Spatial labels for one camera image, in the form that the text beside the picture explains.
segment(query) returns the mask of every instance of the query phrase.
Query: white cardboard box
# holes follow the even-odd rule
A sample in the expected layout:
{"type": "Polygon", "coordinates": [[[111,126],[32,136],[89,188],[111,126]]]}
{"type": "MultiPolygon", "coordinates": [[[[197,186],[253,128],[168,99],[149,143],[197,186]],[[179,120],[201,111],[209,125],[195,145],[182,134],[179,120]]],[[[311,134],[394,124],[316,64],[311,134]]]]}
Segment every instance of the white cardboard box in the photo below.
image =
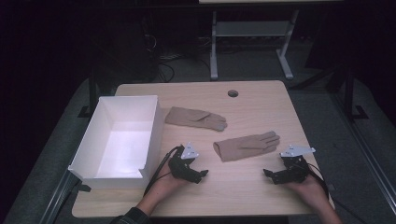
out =
{"type": "Polygon", "coordinates": [[[158,96],[100,97],[68,170],[92,189],[143,189],[163,135],[158,96]]]}

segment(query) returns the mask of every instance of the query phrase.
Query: hole in table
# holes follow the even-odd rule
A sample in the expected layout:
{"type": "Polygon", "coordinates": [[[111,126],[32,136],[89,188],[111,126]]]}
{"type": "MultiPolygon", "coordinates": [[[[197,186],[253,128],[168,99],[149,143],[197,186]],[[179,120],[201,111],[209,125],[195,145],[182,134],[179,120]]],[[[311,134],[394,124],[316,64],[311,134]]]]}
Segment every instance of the hole in table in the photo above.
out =
{"type": "Polygon", "coordinates": [[[230,91],[228,91],[228,95],[230,96],[230,97],[237,97],[238,96],[238,91],[235,91],[235,90],[230,90],[230,91]]]}

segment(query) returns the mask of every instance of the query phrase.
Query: tan glove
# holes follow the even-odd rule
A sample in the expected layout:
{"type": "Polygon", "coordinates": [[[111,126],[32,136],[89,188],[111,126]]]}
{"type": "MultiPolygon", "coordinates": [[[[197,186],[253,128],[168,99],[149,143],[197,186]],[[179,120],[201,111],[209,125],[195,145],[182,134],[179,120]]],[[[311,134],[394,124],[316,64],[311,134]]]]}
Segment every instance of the tan glove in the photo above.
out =
{"type": "Polygon", "coordinates": [[[220,115],[203,110],[186,109],[172,106],[165,123],[197,128],[213,129],[218,132],[227,127],[226,119],[220,115]]]}
{"type": "Polygon", "coordinates": [[[215,142],[213,148],[222,161],[237,161],[275,151],[279,138],[271,131],[215,142]]]}

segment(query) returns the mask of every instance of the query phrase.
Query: table top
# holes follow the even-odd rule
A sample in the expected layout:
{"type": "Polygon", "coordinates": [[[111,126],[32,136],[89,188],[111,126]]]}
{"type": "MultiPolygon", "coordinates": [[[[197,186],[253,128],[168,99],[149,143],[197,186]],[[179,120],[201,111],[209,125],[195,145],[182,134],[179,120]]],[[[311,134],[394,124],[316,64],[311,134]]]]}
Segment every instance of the table top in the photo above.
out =
{"type": "MultiPolygon", "coordinates": [[[[170,107],[201,109],[222,115],[224,132],[165,124],[161,158],[173,147],[188,142],[200,153],[191,168],[209,170],[200,184],[191,183],[161,203],[154,217],[278,216],[312,213],[294,192],[274,185],[262,169],[284,170],[279,157],[289,145],[309,147],[304,130],[284,84],[280,81],[125,84],[117,96],[158,95],[165,116],[170,107]],[[238,92],[230,97],[228,91],[238,92]],[[240,161],[222,162],[213,143],[235,137],[275,131],[277,150],[240,161]]],[[[304,155],[317,165],[312,153],[304,155]]],[[[115,217],[137,205],[143,189],[80,191],[75,217],[115,217]]]]}

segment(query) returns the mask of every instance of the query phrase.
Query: table leg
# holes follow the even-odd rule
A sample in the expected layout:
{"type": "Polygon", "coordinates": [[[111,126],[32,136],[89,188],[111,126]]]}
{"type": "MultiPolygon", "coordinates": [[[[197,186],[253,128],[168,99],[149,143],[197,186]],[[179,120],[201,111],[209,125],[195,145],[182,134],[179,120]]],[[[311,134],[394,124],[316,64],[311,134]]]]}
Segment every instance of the table leg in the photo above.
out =
{"type": "Polygon", "coordinates": [[[216,58],[216,11],[213,12],[212,21],[212,51],[210,52],[210,80],[218,80],[218,59],[216,58]]]}
{"type": "Polygon", "coordinates": [[[276,50],[277,58],[279,59],[280,65],[282,66],[283,73],[285,73],[285,77],[287,79],[293,79],[293,73],[290,70],[288,61],[286,60],[286,51],[288,50],[289,42],[291,39],[291,35],[293,34],[294,24],[297,20],[299,10],[295,10],[291,15],[291,19],[288,25],[288,30],[285,34],[285,42],[281,49],[276,50]]]}

